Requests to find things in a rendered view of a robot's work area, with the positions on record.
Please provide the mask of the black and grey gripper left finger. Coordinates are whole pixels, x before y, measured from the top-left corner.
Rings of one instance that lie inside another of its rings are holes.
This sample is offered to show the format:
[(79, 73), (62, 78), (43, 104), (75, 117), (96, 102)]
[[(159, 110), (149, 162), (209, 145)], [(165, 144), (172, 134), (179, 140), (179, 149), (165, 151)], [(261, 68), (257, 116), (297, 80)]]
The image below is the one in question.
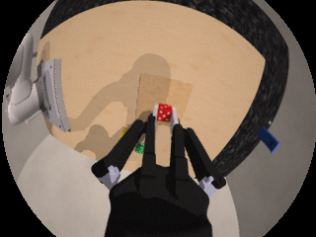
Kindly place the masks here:
[(111, 152), (95, 163), (91, 171), (109, 191), (120, 178), (120, 171), (125, 165), (142, 133), (145, 134), (144, 150), (141, 165), (139, 193), (143, 198), (153, 198), (157, 191), (156, 154), (155, 154), (155, 122), (159, 105), (155, 104), (154, 112), (148, 121), (137, 119), (122, 136)]

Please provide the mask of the red die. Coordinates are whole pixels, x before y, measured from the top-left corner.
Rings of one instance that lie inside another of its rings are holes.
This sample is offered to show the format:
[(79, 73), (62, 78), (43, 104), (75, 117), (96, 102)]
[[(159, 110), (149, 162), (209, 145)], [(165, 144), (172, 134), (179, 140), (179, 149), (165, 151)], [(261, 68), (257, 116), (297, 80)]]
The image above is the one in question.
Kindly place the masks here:
[(157, 120), (170, 122), (172, 115), (172, 106), (159, 104)]

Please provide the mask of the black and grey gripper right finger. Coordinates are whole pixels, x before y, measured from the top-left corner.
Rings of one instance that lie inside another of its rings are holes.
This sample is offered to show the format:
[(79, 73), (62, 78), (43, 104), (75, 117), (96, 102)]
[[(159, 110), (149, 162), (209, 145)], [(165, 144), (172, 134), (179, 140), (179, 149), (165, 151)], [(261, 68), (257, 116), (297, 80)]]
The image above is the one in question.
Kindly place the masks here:
[(186, 158), (185, 154), (186, 148), (198, 185), (210, 198), (226, 185), (226, 180), (215, 169), (194, 130), (190, 127), (185, 129), (179, 123), (180, 120), (177, 117), (176, 108), (172, 107), (170, 119), (170, 132), (172, 134), (170, 166), (174, 166), (173, 197), (181, 201), (191, 195), (188, 158)]

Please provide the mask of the green die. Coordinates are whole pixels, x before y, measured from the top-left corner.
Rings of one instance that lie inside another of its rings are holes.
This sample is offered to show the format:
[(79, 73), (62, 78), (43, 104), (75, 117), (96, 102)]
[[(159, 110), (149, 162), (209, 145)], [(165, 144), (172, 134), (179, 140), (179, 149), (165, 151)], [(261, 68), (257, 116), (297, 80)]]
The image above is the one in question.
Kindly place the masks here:
[(143, 147), (144, 147), (144, 144), (138, 142), (137, 145), (136, 145), (135, 152), (142, 154), (143, 153)]

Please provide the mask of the tan square mat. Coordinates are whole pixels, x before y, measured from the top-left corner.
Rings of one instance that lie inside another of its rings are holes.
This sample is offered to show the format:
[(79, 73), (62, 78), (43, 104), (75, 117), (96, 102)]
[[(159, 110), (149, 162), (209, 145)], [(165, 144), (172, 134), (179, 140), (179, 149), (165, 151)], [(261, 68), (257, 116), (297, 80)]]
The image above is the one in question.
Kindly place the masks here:
[(155, 104), (164, 104), (176, 108), (181, 123), (193, 86), (185, 82), (141, 73), (136, 119), (148, 121), (148, 116), (154, 112)]

